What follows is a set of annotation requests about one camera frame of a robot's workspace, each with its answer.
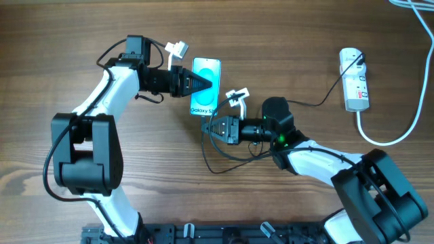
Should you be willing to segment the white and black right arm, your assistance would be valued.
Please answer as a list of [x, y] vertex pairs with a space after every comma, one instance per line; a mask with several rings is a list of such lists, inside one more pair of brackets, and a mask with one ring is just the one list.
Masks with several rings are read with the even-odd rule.
[[267, 142], [267, 152], [239, 158], [239, 164], [271, 157], [281, 170], [332, 186], [343, 208], [323, 221], [329, 242], [407, 243], [410, 229], [428, 216], [427, 205], [385, 151], [357, 154], [319, 145], [295, 127], [283, 97], [266, 99], [259, 119], [202, 117], [201, 135], [212, 144]]

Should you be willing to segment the black mounting rail base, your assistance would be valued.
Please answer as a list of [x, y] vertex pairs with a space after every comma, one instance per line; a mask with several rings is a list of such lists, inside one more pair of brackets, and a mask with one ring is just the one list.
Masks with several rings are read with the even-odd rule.
[[126, 243], [333, 243], [320, 222], [272, 224], [275, 230], [267, 236], [259, 224], [174, 225], [145, 224], [138, 236], [125, 238]]

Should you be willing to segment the white power strip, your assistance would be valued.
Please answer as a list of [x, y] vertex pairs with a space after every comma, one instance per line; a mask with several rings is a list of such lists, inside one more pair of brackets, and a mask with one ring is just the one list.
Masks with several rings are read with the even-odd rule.
[[339, 58], [345, 109], [353, 113], [364, 111], [370, 106], [366, 55], [354, 47], [346, 47], [340, 51]]

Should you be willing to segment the blue-screen Galaxy smartphone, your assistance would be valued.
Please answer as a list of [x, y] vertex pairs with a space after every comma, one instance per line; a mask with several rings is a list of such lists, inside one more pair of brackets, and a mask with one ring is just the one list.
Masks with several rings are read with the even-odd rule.
[[218, 105], [221, 61], [218, 59], [195, 57], [193, 59], [193, 72], [211, 81], [212, 86], [191, 96], [190, 114], [210, 116]]

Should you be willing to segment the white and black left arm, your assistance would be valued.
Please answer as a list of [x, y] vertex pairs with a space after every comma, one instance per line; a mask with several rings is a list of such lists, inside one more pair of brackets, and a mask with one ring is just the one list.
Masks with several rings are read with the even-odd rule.
[[51, 197], [66, 201], [49, 186], [48, 168], [53, 167], [57, 185], [72, 194], [69, 201], [87, 201], [94, 208], [103, 223], [103, 239], [138, 243], [146, 231], [120, 185], [123, 155], [116, 124], [139, 92], [179, 98], [208, 89], [212, 82], [181, 66], [152, 67], [151, 47], [162, 46], [153, 39], [129, 35], [123, 43], [125, 51], [101, 66], [101, 82], [90, 96], [73, 112], [52, 119], [43, 185]]

